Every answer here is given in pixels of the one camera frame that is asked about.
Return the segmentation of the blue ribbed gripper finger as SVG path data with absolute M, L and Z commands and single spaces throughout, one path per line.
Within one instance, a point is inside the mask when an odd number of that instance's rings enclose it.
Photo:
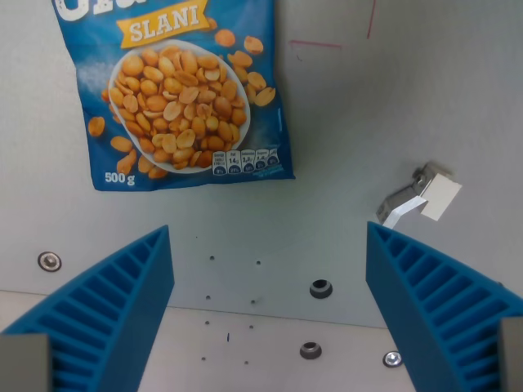
M 365 280 L 417 391 L 499 391 L 498 329 L 522 299 L 393 229 L 367 225 Z
M 54 391 L 136 391 L 174 285 L 164 225 L 71 279 L 3 334 L 48 337 Z

